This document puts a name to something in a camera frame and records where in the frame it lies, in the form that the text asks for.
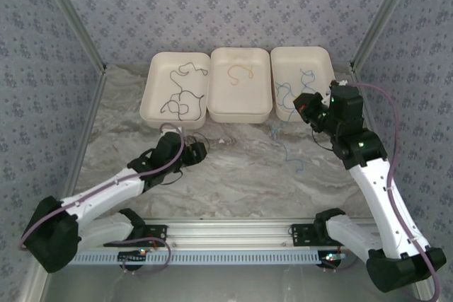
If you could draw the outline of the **white rectangular tray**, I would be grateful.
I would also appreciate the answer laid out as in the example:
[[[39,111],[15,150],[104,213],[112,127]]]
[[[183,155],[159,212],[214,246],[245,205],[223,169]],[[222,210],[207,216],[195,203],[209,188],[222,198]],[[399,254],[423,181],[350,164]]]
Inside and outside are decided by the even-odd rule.
[[[335,79],[329,53],[322,47],[276,47],[270,53],[275,112],[283,122],[300,122],[293,100],[301,93],[330,93]]]
[[[207,110],[219,123],[261,124],[273,108],[269,52],[220,47],[210,56]]]
[[[205,123],[210,57],[201,52],[160,52],[151,60],[139,109],[152,128],[164,122],[185,129]]]

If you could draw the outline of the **small circuit board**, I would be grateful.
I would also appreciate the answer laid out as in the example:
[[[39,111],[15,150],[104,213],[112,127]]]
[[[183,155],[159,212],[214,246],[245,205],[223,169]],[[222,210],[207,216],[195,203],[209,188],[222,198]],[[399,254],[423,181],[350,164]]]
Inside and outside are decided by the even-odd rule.
[[[319,251],[318,255],[321,261],[318,266],[323,269],[332,270],[337,270],[341,262],[346,258],[346,255],[341,252]]]
[[[123,251],[117,254],[118,262],[145,262],[147,252],[145,250]]]

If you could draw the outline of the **grey metal panel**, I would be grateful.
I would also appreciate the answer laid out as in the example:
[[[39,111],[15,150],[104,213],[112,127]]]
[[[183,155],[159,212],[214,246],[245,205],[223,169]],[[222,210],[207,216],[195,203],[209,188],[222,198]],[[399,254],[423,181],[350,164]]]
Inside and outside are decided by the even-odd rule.
[[[365,266],[348,258],[340,269],[316,265],[170,265],[135,276],[117,265],[30,269],[16,302],[413,302],[434,293],[430,279],[382,293]]]

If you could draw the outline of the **aluminium mounting rail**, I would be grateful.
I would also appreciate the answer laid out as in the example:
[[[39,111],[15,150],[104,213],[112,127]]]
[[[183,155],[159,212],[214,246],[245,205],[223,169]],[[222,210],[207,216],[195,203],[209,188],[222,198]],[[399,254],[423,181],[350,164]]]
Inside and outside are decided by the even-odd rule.
[[[78,251],[100,249],[131,231],[125,217],[90,223],[80,233]],[[311,224],[312,219],[147,219],[148,225],[165,225],[166,242],[173,250],[286,250],[293,247],[289,228]]]

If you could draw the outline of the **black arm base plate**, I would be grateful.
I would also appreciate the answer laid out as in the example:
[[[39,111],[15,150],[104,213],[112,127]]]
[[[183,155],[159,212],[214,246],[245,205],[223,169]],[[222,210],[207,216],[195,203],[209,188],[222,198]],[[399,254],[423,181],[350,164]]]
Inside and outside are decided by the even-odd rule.
[[[289,234],[294,247],[321,245],[321,240],[313,224],[292,224],[289,227]]]
[[[166,240],[167,236],[167,225],[143,225],[143,226],[135,226],[132,229],[131,234],[126,238],[126,240],[136,240],[139,238],[160,238],[162,240]],[[142,240],[135,243],[128,243],[128,244],[116,244],[116,243],[105,243],[103,245],[106,248],[125,248],[125,247],[140,247],[140,248],[162,248],[164,245],[161,243],[156,242],[155,240]]]

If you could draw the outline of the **aluminium frame post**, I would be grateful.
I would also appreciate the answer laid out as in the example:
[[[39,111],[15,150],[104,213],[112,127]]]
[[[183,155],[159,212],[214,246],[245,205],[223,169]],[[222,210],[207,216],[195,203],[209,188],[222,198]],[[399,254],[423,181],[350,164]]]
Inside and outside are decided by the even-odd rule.
[[[375,13],[357,51],[351,60],[350,68],[352,73],[357,73],[366,62],[370,52],[374,48],[379,36],[398,6],[400,0],[382,0]]]
[[[55,0],[60,10],[62,11],[66,21],[73,30],[76,38],[81,43],[85,53],[88,55],[91,63],[100,71],[105,71],[105,64],[96,48],[94,41],[91,39],[85,25],[82,22],[81,16],[77,13],[71,0]]]

